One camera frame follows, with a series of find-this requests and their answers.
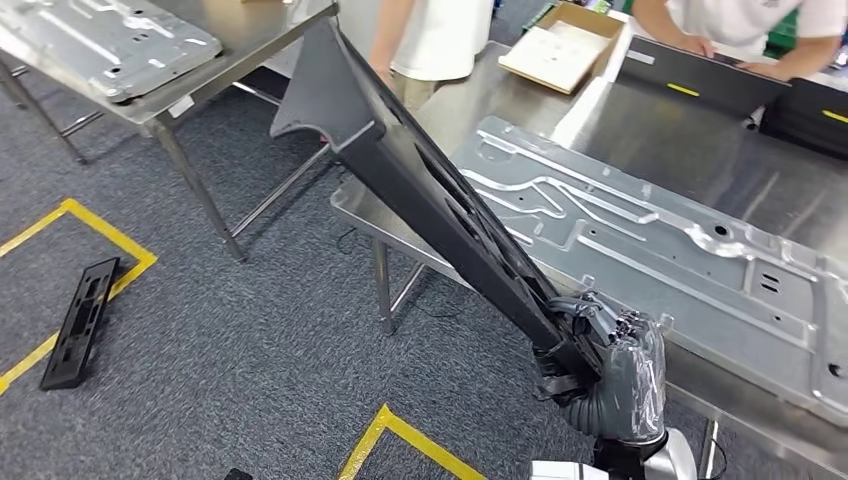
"cardboard box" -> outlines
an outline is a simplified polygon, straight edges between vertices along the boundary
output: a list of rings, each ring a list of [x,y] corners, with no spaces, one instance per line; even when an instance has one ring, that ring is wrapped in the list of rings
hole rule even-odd
[[[615,49],[616,43],[618,42],[618,38],[621,35],[625,24],[620,20],[616,20],[606,15],[593,12],[578,5],[563,2],[560,3],[557,7],[553,8],[551,11],[549,11],[544,17],[542,17],[542,19],[539,20],[535,27],[550,31],[551,29],[554,29],[557,26],[557,22],[563,22],[570,26],[577,27],[579,29],[591,32],[593,34],[608,39],[606,46],[600,52],[597,53],[597,57],[594,59],[594,61],[583,65],[582,67],[580,67],[581,70],[576,72],[579,77],[579,80],[575,82],[573,86],[569,85],[567,87],[563,87],[553,82],[537,78],[530,71],[515,68],[514,62],[512,66],[508,61],[501,61],[499,63],[503,68],[509,70],[512,73],[515,73],[516,75],[520,75],[524,78],[545,85],[556,91],[565,94],[571,94],[578,91],[580,87],[582,87],[582,85],[586,83],[587,79],[603,74],[608,62],[610,61],[612,52]],[[520,46],[521,40],[519,40],[518,42],[519,43],[516,44],[516,48]]]

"person's arm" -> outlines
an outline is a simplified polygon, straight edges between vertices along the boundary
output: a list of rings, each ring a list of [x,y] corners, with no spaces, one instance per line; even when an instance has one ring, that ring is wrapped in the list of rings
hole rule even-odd
[[[377,15],[377,32],[371,47],[371,68],[386,82],[391,80],[392,59],[395,57],[403,32],[409,22],[415,0],[381,0]]]
[[[741,66],[783,81],[819,72],[833,61],[847,19],[845,0],[804,0],[798,7],[795,48],[774,65]]]
[[[708,38],[685,34],[671,19],[666,8],[667,0],[635,0],[633,17],[648,34],[658,41],[683,50],[712,57],[715,53]]]
[[[739,67],[784,82],[806,77],[821,71],[833,61],[841,40],[842,37],[799,38],[795,48],[773,65],[742,63]]]

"person's hand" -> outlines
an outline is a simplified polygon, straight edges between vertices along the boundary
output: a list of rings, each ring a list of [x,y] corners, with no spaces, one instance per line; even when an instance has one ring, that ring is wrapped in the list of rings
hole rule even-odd
[[[383,83],[385,83],[386,86],[389,87],[389,89],[394,91],[395,81],[394,81],[394,78],[392,77],[392,71],[391,70],[389,70],[388,68],[374,67],[374,72],[377,73],[377,76],[380,77],[380,80],[382,80]]]
[[[715,55],[713,42],[709,38],[700,35],[684,35],[674,46],[696,55],[703,55],[707,58],[713,58]]]
[[[736,66],[748,70],[749,72],[760,74],[764,77],[771,77],[775,80],[780,80],[781,82],[788,82],[790,78],[789,75],[783,73],[780,69],[780,65],[778,64],[767,65],[765,63],[740,63]]]

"yellow stripe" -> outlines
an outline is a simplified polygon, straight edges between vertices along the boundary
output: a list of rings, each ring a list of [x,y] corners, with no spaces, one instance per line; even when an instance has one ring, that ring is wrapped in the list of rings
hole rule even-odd
[[[38,346],[35,350],[30,352],[29,355],[24,357],[23,360],[18,362],[17,365],[12,367],[11,370],[4,373],[2,377],[0,377],[0,394],[6,391],[9,388],[9,384],[18,379],[21,375],[26,373],[27,370],[32,368],[33,365],[38,363],[39,360],[44,358],[45,355],[50,353],[53,350],[53,345],[56,345],[56,339],[59,337],[59,332],[50,335],[50,338],[44,341],[41,345]]]
[[[688,88],[681,87],[680,85],[675,85],[673,83],[669,83],[669,84],[667,84],[667,86],[668,86],[668,88],[670,88],[672,90],[677,90],[678,92],[682,92],[682,93],[685,93],[687,95],[692,95],[693,97],[700,97],[701,96],[701,94],[696,92],[695,90],[689,90]]]
[[[69,198],[62,202],[69,212],[79,218],[83,223],[99,232],[104,237],[108,238],[112,243],[121,247],[127,253],[137,258],[139,262],[156,261],[156,256],[150,253],[141,245],[135,243],[133,239],[121,233],[117,228],[110,225],[106,220],[95,215],[91,210],[83,207],[73,198]]]
[[[456,458],[453,454],[424,436],[423,433],[416,430],[412,427],[412,425],[406,423],[400,417],[395,416],[395,414],[389,410],[389,406],[384,404],[380,407],[380,411],[377,412],[377,415],[374,417],[371,425],[369,425],[368,429],[365,430],[365,433],[362,435],[359,443],[357,443],[356,447],[353,448],[353,452],[351,452],[350,458],[348,458],[347,463],[345,463],[342,473],[339,474],[339,480],[353,480],[356,477],[356,474],[359,473],[359,469],[362,468],[362,465],[365,463],[365,459],[368,458],[368,455],[371,453],[371,450],[374,449],[374,446],[377,444],[377,440],[380,439],[380,435],[383,434],[383,430],[386,428],[394,432],[397,436],[415,447],[424,455],[430,457],[430,459],[441,465],[445,470],[454,474],[460,480],[482,480],[486,478],[473,468],[463,463],[462,460]]]
[[[18,236],[6,242],[3,245],[0,245],[0,257],[9,253],[14,248],[20,246],[23,242],[31,238],[36,233],[43,230],[47,225],[56,221],[59,217],[64,215],[65,213],[71,213],[75,217],[77,217],[81,222],[85,223],[94,231],[100,233],[104,237],[108,238],[112,243],[119,246],[122,250],[126,251],[136,260],[138,263],[130,269],[129,272],[125,273],[121,278],[115,280],[115,283],[112,285],[112,290],[109,292],[109,300],[115,298],[115,295],[121,293],[124,288],[127,287],[133,280],[139,277],[145,270],[150,268],[151,265],[156,263],[156,255],[153,255],[150,251],[137,244],[133,239],[121,233],[117,228],[110,225],[108,222],[103,220],[102,218],[95,215],[91,210],[85,208],[72,198],[68,198],[63,201],[59,208],[50,212],[36,222],[33,226],[27,228],[23,232],[21,232]],[[11,370],[4,373],[0,376],[0,395],[9,388],[9,385],[14,382],[18,377],[23,375],[27,370],[33,367],[36,363],[38,363],[42,358],[44,358],[50,351],[53,349],[53,346],[56,344],[56,339],[59,336],[59,332],[54,333],[47,340],[44,341],[38,348],[30,352],[29,355],[24,357],[23,360],[18,362],[17,365],[12,367]]]
[[[19,233],[16,237],[12,238],[3,245],[0,245],[0,257],[19,247],[22,243],[32,238],[32,236],[36,233],[44,230],[47,225],[50,225],[51,223],[55,222],[56,219],[64,215],[67,211],[67,208],[65,208],[64,206],[60,206],[56,210],[53,210],[52,212],[48,213],[41,220],[35,222],[35,224],[31,227]]]
[[[838,120],[842,123],[848,123],[848,117],[840,115],[836,112],[832,112],[830,110],[822,110],[822,113],[824,114],[825,117],[830,117],[830,118],[832,118],[834,120]]]
[[[356,477],[359,469],[362,468],[362,464],[365,463],[365,459],[368,458],[371,450],[374,449],[374,445],[377,444],[377,440],[380,439],[380,435],[383,434],[383,430],[386,429],[386,420],[391,416],[392,412],[389,411],[389,407],[383,405],[377,412],[377,416],[374,417],[374,421],[371,422],[362,438],[359,439],[359,443],[353,448],[353,452],[350,453],[350,458],[347,459],[342,473],[339,474],[339,480],[353,480]]]
[[[395,432],[400,438],[406,440],[410,445],[417,448],[421,453],[427,455],[434,462],[444,467],[445,470],[456,475],[457,478],[461,480],[482,480],[486,478],[473,468],[463,463],[462,460],[453,456],[453,454],[449,451],[425,437],[423,433],[419,432],[402,419],[391,415],[386,426],[389,427],[391,431]]]

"table surface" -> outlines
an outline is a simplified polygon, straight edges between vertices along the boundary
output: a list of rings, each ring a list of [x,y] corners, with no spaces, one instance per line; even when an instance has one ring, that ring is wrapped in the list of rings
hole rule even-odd
[[[497,66],[489,43],[468,79],[416,113],[450,155],[494,115],[651,183],[842,260],[848,259],[848,164],[743,129],[738,122],[600,80],[575,101]],[[461,278],[356,179],[332,198],[340,215],[440,273]],[[564,283],[559,272],[545,270]],[[667,347],[671,398],[811,471],[848,478],[848,430],[781,401],[700,357]]]
[[[109,103],[93,92],[85,79],[69,75],[60,65],[22,45],[2,28],[0,48],[88,98],[102,110],[131,124],[144,125],[186,96],[192,96],[194,103],[208,100],[300,37],[314,19],[335,12],[331,0],[310,0],[308,5],[301,2],[286,5],[282,0],[244,3],[241,0],[151,1],[217,37],[223,45],[223,53],[126,105]],[[303,8],[307,7],[309,11],[305,15]]]

